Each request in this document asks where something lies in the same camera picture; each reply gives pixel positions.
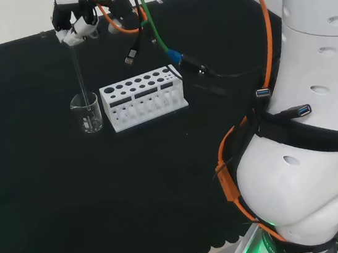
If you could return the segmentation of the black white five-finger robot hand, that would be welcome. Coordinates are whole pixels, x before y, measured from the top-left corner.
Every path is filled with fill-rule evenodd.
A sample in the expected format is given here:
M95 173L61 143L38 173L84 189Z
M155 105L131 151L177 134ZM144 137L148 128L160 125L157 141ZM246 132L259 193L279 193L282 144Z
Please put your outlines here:
M93 0L54 0L51 17L55 35L67 46L98 37L99 17Z

